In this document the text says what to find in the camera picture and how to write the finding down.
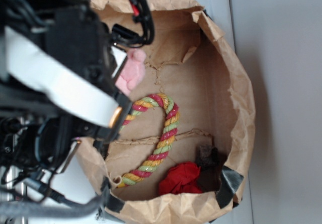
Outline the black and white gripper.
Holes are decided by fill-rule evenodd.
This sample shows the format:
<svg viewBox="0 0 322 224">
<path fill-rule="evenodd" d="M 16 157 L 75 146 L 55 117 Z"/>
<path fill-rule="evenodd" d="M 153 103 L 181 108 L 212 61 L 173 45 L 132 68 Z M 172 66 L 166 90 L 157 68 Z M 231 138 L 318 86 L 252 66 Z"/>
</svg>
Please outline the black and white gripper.
<svg viewBox="0 0 322 224">
<path fill-rule="evenodd" d="M 94 125 L 84 136 L 114 141 L 131 102 L 115 85 L 107 28 L 87 5 L 23 14 L 7 9 L 6 70 L 58 108 Z"/>
</svg>

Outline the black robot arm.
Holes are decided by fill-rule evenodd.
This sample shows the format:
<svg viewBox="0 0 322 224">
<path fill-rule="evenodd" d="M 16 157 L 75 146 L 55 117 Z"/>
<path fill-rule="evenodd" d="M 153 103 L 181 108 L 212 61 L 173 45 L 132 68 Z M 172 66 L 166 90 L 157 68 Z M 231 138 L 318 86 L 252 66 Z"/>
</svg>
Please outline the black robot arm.
<svg viewBox="0 0 322 224">
<path fill-rule="evenodd" d="M 82 137 L 103 155 L 132 102 L 116 86 L 124 66 L 113 51 L 154 39 L 146 0 L 129 0 L 138 34 L 109 29 L 89 0 L 1 0 L 1 221 L 83 217 L 111 202 L 103 180 L 88 203 L 67 199 L 43 182 L 68 166 Z"/>
</svg>

